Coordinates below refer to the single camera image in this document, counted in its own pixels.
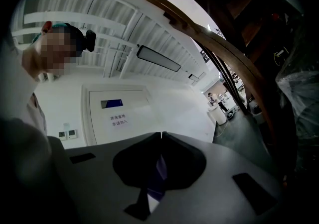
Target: ceiling light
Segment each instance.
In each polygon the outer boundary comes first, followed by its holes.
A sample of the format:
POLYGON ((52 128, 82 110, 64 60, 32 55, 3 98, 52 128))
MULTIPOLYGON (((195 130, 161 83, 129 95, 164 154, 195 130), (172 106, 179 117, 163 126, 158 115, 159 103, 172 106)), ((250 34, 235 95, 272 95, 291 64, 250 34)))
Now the ceiling light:
POLYGON ((196 82, 199 81, 199 78, 196 77, 196 76, 194 76, 193 74, 191 74, 191 75, 189 76, 189 78, 190 78, 191 80, 193 80, 193 81, 196 81, 196 82))
POLYGON ((143 59, 151 63, 157 64, 161 67, 166 67, 167 69, 170 69, 174 72, 177 72, 181 68, 181 65, 170 60, 169 58, 166 58, 165 56, 159 54, 158 52, 153 51, 152 49, 149 49, 148 47, 144 45, 140 47, 137 53, 137 57, 139 59, 143 59))

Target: floor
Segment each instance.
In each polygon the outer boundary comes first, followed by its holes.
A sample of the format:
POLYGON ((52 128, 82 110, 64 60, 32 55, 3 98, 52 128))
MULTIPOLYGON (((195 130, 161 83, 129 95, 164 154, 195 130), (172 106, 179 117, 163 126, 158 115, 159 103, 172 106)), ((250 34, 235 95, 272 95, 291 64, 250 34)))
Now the floor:
POLYGON ((277 177, 278 169, 263 145, 258 125, 250 115, 244 115, 241 110, 227 123, 216 124, 213 143, 233 149, 277 177))

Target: white door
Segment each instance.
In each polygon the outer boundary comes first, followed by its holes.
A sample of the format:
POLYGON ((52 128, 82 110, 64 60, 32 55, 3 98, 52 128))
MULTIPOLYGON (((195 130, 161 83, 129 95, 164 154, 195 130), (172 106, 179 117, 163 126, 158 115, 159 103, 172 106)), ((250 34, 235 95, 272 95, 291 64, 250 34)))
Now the white door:
POLYGON ((143 90, 90 92, 90 111, 97 144, 161 131, 160 122, 143 90), (108 106, 103 108, 105 101, 109 101, 108 106))

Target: white ceiling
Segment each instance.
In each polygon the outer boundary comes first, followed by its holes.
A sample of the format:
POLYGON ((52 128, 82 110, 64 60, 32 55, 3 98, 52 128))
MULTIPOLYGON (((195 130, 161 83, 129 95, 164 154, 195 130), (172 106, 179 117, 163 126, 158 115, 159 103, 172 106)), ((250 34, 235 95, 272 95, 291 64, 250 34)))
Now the white ceiling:
MULTIPOLYGON (((18 48, 24 49, 46 20, 68 22, 83 33, 91 29, 97 33, 95 50, 92 53, 84 51, 77 65, 101 69, 106 77, 122 71, 132 47, 136 53, 137 44, 161 53, 180 64, 182 69, 176 73, 134 55, 128 66, 129 72, 185 83, 192 83, 188 79, 191 73, 198 77, 207 73, 192 40, 185 36, 181 38, 179 32, 174 33, 173 28, 164 27, 162 21, 154 19, 154 12, 148 14, 144 10, 127 0, 21 0, 12 17, 11 31, 18 48)), ((159 14, 159 20, 165 19, 162 12, 159 14)))

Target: person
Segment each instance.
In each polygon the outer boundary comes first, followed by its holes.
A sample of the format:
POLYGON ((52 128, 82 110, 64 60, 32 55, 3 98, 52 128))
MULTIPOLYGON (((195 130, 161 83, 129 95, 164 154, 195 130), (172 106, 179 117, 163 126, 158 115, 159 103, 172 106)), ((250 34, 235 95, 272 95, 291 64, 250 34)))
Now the person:
POLYGON ((215 99, 213 98, 213 94, 210 92, 208 93, 208 97, 210 98, 210 103, 217 103, 222 110, 228 112, 226 106, 224 106, 223 102, 219 99, 219 97, 215 94, 215 99))
POLYGON ((45 115, 34 94, 36 78, 41 73, 59 74, 65 63, 80 57, 82 51, 94 50, 96 34, 91 30, 86 36, 68 24, 52 25, 47 21, 32 44, 24 51, 18 50, 8 34, 1 46, 1 74, 4 93, 0 100, 0 116, 4 119, 20 118, 46 135, 45 115))

